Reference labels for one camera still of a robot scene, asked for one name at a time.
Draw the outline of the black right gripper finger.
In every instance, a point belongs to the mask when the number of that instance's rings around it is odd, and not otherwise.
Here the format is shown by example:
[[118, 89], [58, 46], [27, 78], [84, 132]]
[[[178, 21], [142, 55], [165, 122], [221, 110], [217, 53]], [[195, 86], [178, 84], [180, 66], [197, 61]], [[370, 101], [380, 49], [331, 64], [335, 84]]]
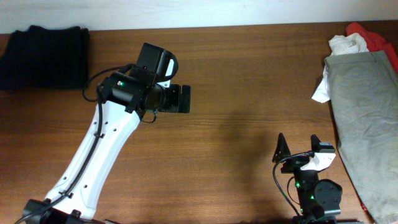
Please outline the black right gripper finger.
[[277, 146], [276, 146], [273, 158], [272, 158], [272, 162], [277, 163], [277, 162], [281, 161], [282, 159], [289, 157], [290, 155], [291, 155], [290, 149], [288, 147], [288, 144], [284, 137], [284, 134], [279, 133], [278, 139], [277, 139]]
[[313, 134], [310, 136], [310, 140], [311, 140], [311, 149], [313, 152], [319, 152], [320, 151], [320, 143], [321, 141], [319, 140], [319, 138], [317, 137], [316, 134]]

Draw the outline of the dark green shorts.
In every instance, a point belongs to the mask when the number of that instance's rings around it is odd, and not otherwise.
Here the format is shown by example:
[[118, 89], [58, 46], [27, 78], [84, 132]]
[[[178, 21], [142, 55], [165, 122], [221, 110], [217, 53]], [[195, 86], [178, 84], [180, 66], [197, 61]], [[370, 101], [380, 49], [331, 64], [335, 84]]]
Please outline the dark green shorts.
[[89, 30], [79, 26], [13, 32], [1, 57], [1, 90], [82, 89], [88, 80], [89, 41]]

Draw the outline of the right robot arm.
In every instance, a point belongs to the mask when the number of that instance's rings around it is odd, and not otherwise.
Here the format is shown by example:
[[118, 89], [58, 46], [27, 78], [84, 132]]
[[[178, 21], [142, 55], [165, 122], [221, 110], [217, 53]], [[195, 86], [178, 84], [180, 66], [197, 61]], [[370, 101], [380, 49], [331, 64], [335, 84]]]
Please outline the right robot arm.
[[[320, 179], [318, 173], [329, 168], [336, 157], [336, 149], [328, 142], [322, 142], [316, 135], [311, 135], [311, 150], [292, 154], [283, 133], [279, 133], [277, 146], [272, 158], [274, 163], [272, 176], [274, 182], [287, 203], [293, 208], [296, 216], [293, 223], [358, 223], [357, 220], [338, 220], [341, 213], [340, 203], [343, 194], [342, 186], [330, 179]], [[292, 199], [280, 186], [276, 170], [292, 174], [298, 195], [296, 208]]]

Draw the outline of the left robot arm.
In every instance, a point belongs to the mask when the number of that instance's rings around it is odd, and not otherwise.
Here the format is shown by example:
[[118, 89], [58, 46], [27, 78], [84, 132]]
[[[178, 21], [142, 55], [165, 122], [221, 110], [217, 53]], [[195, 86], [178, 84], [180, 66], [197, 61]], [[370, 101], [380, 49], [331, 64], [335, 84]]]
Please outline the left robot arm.
[[96, 111], [71, 163], [43, 201], [30, 199], [18, 223], [96, 223], [105, 180], [146, 113], [189, 113], [188, 85], [172, 84], [176, 56], [144, 43], [136, 63], [111, 68], [96, 87]]

